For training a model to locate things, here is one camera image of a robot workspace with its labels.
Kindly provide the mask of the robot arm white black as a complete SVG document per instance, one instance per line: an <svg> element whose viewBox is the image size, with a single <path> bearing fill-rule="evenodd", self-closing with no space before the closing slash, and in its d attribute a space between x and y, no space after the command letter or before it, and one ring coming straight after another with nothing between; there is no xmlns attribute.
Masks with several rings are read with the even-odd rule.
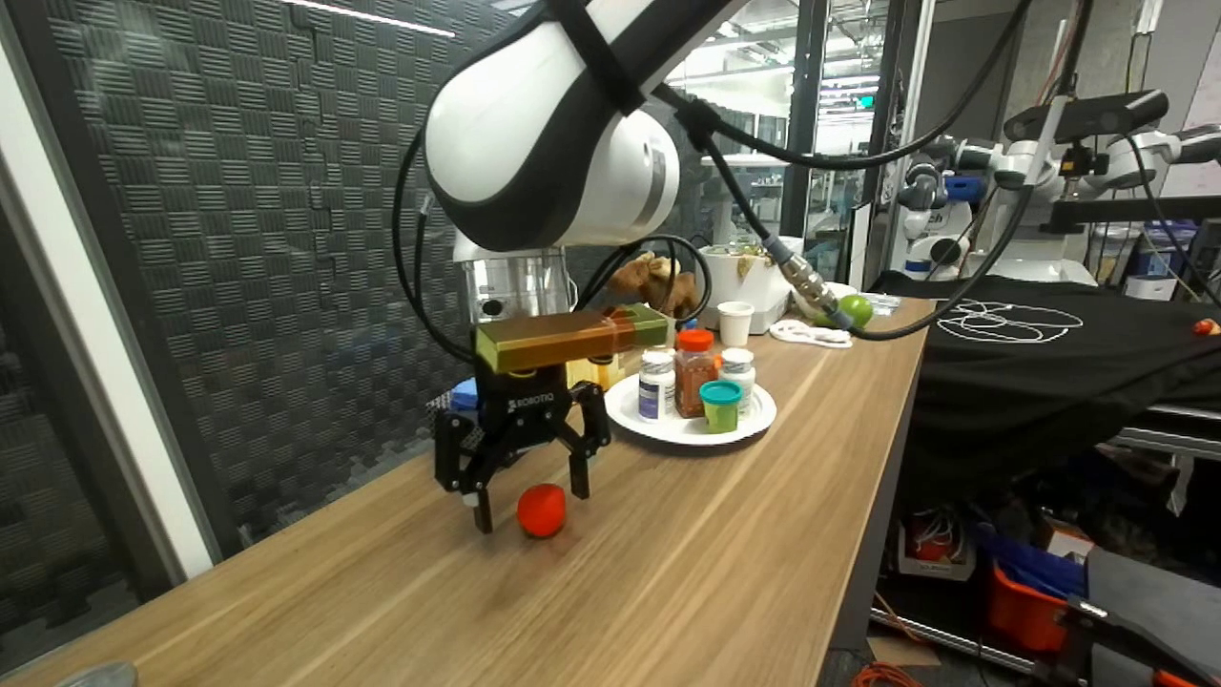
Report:
<svg viewBox="0 0 1221 687"><path fill-rule="evenodd" d="M402 167L421 172L457 238L494 256L635 243L666 221L679 190L677 142L644 103L740 8L538 0L439 86ZM563 366L649 346L660 332L665 320L644 311L486 320L455 346L474 371L476 409L435 420L435 480L487 526L494 478L518 450L562 442L567 490L584 494L612 420L602 394Z"/></svg>

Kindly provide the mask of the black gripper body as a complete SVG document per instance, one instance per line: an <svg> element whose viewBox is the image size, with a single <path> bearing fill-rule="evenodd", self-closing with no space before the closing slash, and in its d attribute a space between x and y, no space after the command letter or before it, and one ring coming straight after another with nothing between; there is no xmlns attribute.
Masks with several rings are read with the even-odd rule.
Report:
<svg viewBox="0 0 1221 687"><path fill-rule="evenodd" d="M562 366L528 373L476 371L476 423L496 470L506 470L528 447L562 442L562 429L584 429Z"/></svg>

